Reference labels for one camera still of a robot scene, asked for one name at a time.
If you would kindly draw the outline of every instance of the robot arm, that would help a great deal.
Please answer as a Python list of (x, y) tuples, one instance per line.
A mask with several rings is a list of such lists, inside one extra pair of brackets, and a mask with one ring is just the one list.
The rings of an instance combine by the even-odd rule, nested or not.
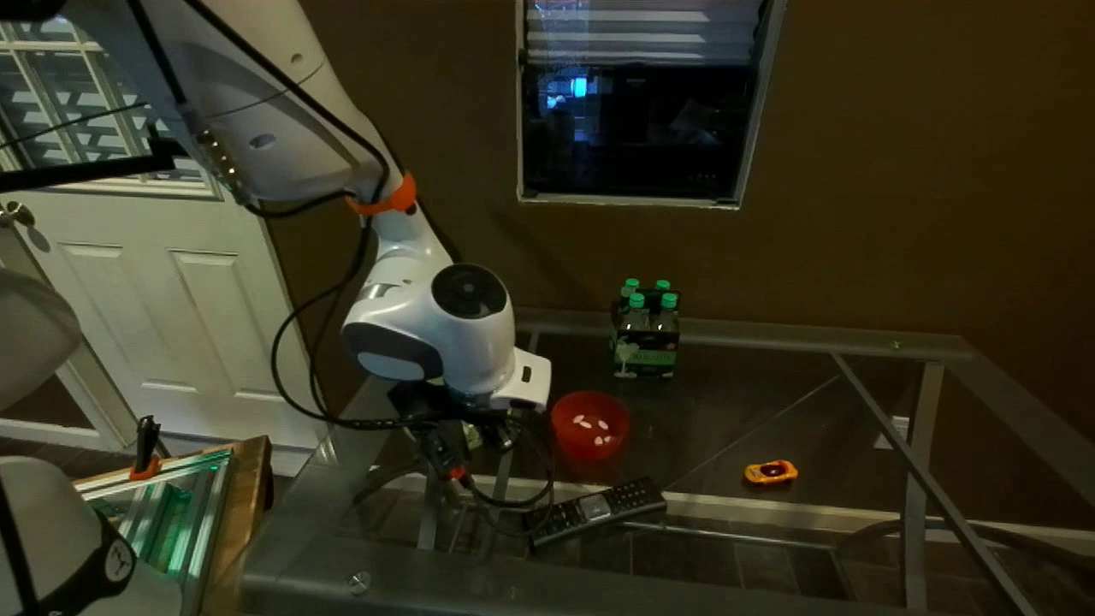
[(512, 300), (481, 266), (451, 264), (376, 126), (337, 86), (297, 0), (73, 0), (144, 99), (240, 203), (266, 211), (352, 199), (376, 264), (341, 320), (362, 368), (443, 379), (468, 407), (544, 407), (552, 367), (512, 345)]

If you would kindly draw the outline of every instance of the window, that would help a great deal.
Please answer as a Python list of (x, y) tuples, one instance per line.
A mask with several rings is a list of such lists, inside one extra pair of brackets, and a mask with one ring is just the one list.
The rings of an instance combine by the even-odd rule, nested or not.
[[(146, 156), (149, 128), (168, 133), (108, 54), (66, 17), (0, 25), (0, 174)], [(175, 170), (78, 187), (211, 195), (209, 174), (188, 156)]]
[(520, 2), (523, 203), (740, 203), (784, 0)]

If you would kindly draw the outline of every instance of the beige wall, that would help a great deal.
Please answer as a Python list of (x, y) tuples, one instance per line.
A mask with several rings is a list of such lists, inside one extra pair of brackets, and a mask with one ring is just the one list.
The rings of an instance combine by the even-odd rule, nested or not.
[[(1091, 0), (789, 0), (740, 214), (520, 209), (512, 0), (303, 5), (436, 227), (520, 303), (668, 273), (688, 316), (961, 330), (1095, 433)], [(341, 211), (272, 233), (297, 296), (352, 237)]]

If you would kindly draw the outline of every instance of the glass table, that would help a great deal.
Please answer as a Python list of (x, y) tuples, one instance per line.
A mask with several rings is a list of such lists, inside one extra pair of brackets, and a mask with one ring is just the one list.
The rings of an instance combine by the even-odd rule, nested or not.
[[(573, 464), (557, 454), (547, 412), (526, 412), (508, 450), (472, 454), (474, 484), (526, 498), (552, 472), (552, 497), (566, 498), (649, 475), (668, 517), (529, 551), (512, 514), (435, 490), (410, 436), (331, 427), (254, 539), (240, 609), (1095, 605), (1081, 581), (1091, 530), (966, 520), (931, 475), (935, 433), (961, 407), (1009, 427), (1061, 475), (1067, 501), (1095, 501), (1095, 449), (953, 335), (684, 320), (672, 379), (617, 379), (603, 316), (523, 311), (520, 342), (555, 362), (555, 400), (612, 394), (634, 427), (612, 462)], [(391, 412), (385, 386), (365, 383), (341, 417)], [(792, 458), (800, 479), (742, 481), (763, 458)]]

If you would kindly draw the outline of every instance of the white door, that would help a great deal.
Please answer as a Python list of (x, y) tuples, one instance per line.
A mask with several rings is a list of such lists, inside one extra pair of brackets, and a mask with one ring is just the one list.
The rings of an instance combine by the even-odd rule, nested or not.
[[(164, 195), (25, 192), (25, 243), (73, 300), (88, 345), (134, 407), (168, 433), (312, 449), (270, 379), (286, 293), (260, 219), (232, 203)], [(306, 397), (297, 330), (279, 345), (286, 391)]]

